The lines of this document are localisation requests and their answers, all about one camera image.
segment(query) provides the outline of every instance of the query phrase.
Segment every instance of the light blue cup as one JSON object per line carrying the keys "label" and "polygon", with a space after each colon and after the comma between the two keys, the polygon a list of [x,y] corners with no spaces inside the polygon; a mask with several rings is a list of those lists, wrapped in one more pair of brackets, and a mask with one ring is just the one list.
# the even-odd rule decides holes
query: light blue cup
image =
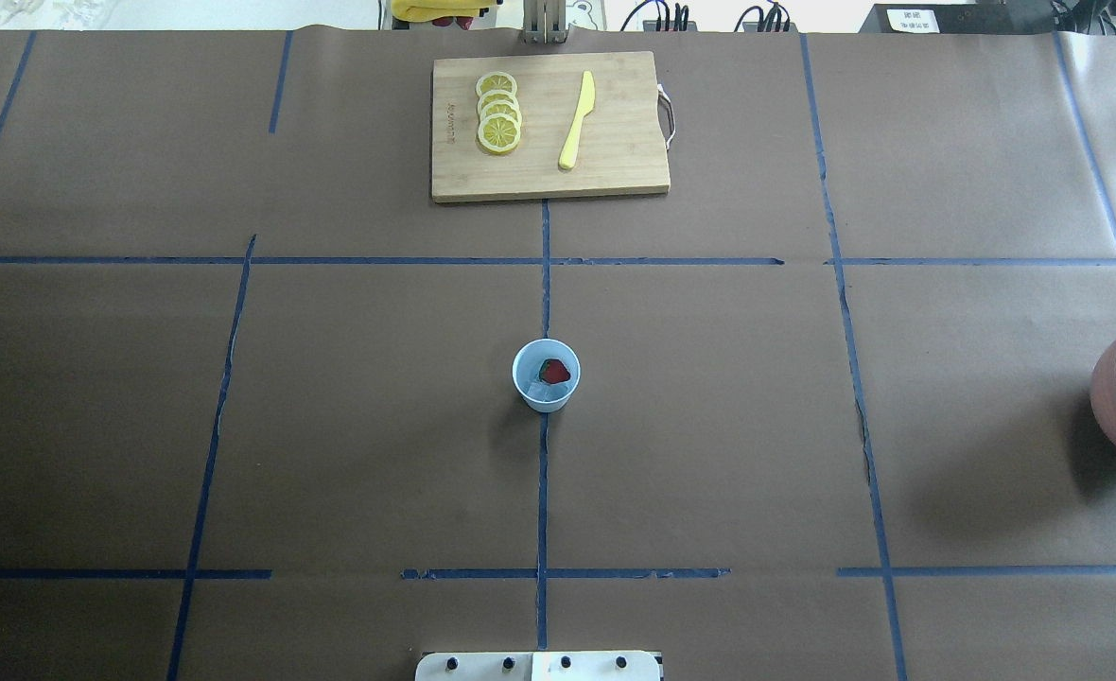
{"label": "light blue cup", "polygon": [[[561,361],[567,365],[570,381],[550,385],[537,378],[537,374],[541,372],[541,363],[546,361]],[[540,413],[558,411],[567,403],[575,389],[579,387],[579,358],[561,341],[541,337],[525,345],[516,354],[514,361],[511,361],[511,382],[516,383],[520,396],[533,410]]]}

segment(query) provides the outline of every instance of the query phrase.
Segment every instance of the lemon slice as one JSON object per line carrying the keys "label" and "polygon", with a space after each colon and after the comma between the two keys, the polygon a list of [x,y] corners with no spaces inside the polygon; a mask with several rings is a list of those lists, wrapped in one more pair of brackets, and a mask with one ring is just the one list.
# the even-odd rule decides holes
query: lemon slice
{"label": "lemon slice", "polygon": [[511,77],[511,74],[503,71],[483,74],[483,77],[480,77],[479,83],[474,86],[474,94],[483,96],[492,89],[502,89],[516,95],[516,78]]}
{"label": "lemon slice", "polygon": [[483,92],[479,98],[479,112],[483,111],[490,103],[513,103],[519,108],[520,103],[516,100],[516,95],[506,89],[489,89]]}
{"label": "lemon slice", "polygon": [[523,122],[522,117],[520,117],[520,107],[517,107],[514,103],[507,99],[497,99],[487,104],[485,107],[479,112],[479,121],[485,119],[487,116],[494,114],[507,114],[513,117],[516,122]]}
{"label": "lemon slice", "polygon": [[492,114],[479,124],[479,144],[492,154],[509,154],[520,144],[519,121],[507,114]]}

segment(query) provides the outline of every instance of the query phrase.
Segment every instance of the yellow knife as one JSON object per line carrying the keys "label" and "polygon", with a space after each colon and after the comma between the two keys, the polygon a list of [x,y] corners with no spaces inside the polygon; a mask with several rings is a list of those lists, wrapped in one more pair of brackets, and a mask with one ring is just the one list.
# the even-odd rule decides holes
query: yellow knife
{"label": "yellow knife", "polygon": [[575,105],[575,121],[570,121],[570,133],[558,154],[558,167],[570,170],[579,159],[579,134],[584,131],[584,116],[596,108],[596,81],[591,71],[584,71],[584,85],[579,87],[579,104]]}

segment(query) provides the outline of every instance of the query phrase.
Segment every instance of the yellow cloth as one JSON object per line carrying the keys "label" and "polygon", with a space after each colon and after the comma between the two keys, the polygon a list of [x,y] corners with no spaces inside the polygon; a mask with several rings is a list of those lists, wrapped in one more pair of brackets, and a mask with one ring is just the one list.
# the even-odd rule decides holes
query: yellow cloth
{"label": "yellow cloth", "polygon": [[494,0],[391,0],[389,12],[402,21],[432,21],[443,17],[477,17]]}

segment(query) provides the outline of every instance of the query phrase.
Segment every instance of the wooden cutting board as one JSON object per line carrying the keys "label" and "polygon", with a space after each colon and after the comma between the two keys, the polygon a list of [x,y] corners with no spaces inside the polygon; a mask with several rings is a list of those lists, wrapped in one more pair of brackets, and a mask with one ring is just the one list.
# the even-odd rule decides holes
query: wooden cutting board
{"label": "wooden cutting board", "polygon": [[[494,156],[477,142],[474,84],[507,71],[519,87],[520,146]],[[558,152],[579,102],[584,71],[596,78],[596,108],[584,119],[579,162]],[[437,59],[432,68],[432,199],[437,203],[666,193],[672,181],[658,124],[653,52],[591,52]]]}

